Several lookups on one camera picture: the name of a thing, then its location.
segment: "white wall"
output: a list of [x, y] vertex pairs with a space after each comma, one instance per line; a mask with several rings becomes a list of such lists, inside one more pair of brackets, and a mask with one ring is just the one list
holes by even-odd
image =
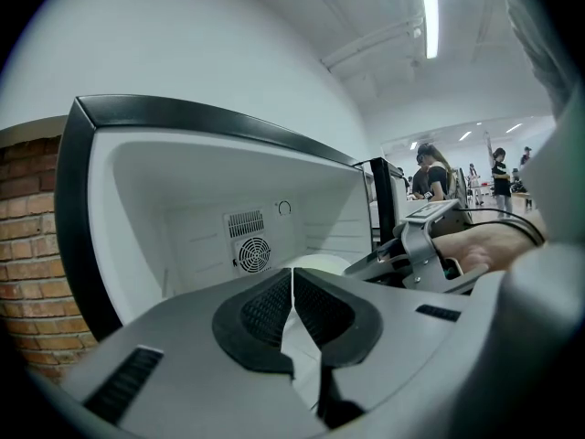
[[371, 152], [389, 140], [450, 125], [550, 115], [548, 96], [518, 48], [483, 63], [437, 60], [429, 78], [398, 86], [362, 109]]
[[0, 129], [103, 93], [212, 104], [369, 156], [353, 102], [254, 0], [47, 0], [0, 80]]

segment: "black frame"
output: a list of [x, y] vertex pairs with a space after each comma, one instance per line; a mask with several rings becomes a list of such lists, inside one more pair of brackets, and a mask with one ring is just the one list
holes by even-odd
[[372, 173], [374, 174], [374, 186], [378, 200], [378, 217], [380, 220], [380, 245], [394, 239], [394, 227], [396, 226], [396, 214], [394, 200], [392, 199], [392, 186], [390, 178], [394, 174], [402, 177], [400, 171], [383, 157], [370, 160]]
[[122, 326], [101, 279], [91, 242], [88, 214], [88, 175], [93, 136], [97, 129], [112, 127], [171, 128], [224, 134], [361, 168], [354, 158], [330, 146], [273, 123], [215, 106], [142, 95], [76, 98], [59, 147], [55, 220], [61, 260], [71, 292], [98, 340]]

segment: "wall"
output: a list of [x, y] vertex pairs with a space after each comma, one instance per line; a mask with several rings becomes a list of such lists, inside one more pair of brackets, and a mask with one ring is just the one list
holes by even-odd
[[450, 125], [550, 115], [550, 101], [524, 54], [513, 52], [481, 64], [441, 62], [433, 76], [388, 91], [362, 110], [375, 153], [389, 140]]
[[47, 0], [0, 80], [0, 129], [102, 93], [212, 104], [368, 156], [353, 102], [254, 0]]
[[96, 344], [71, 296], [57, 247], [59, 139], [0, 150], [0, 323], [24, 359], [53, 380]]

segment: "white ceiling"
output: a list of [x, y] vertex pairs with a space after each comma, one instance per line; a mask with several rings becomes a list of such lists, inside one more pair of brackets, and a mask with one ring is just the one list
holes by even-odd
[[504, 0], [439, 0], [439, 57], [424, 57], [422, 0], [260, 0], [291, 24], [362, 112], [397, 87], [518, 51]]
[[[512, 132], [506, 131], [521, 123]], [[484, 142], [484, 133], [488, 132], [492, 142], [504, 140], [522, 140], [527, 136], [538, 134], [554, 128], [554, 122], [550, 116], [516, 117], [507, 119], [491, 119], [478, 123], [462, 123], [448, 127], [429, 130], [420, 134], [413, 134], [386, 142], [382, 145], [386, 155], [403, 155], [410, 151], [413, 142], [417, 146], [423, 143], [434, 145], [467, 146]], [[467, 132], [471, 132], [465, 139], [460, 139]]]

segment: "woman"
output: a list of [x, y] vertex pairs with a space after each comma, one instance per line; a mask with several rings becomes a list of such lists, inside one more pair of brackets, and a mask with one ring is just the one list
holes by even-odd
[[484, 201], [482, 200], [482, 194], [479, 188], [479, 174], [477, 174], [473, 163], [469, 165], [469, 187], [475, 196], [475, 205], [483, 205]]
[[449, 163], [441, 152], [431, 144], [419, 146], [419, 156], [422, 163], [429, 167], [429, 188], [432, 197], [430, 201], [441, 201], [449, 198], [449, 188], [452, 183], [452, 172]]
[[[494, 151], [494, 167], [492, 167], [492, 176], [494, 177], [494, 195], [497, 207], [501, 210], [512, 212], [512, 194], [510, 193], [510, 175], [505, 167], [505, 150], [498, 148]], [[497, 217], [503, 218], [505, 213], [499, 212]]]

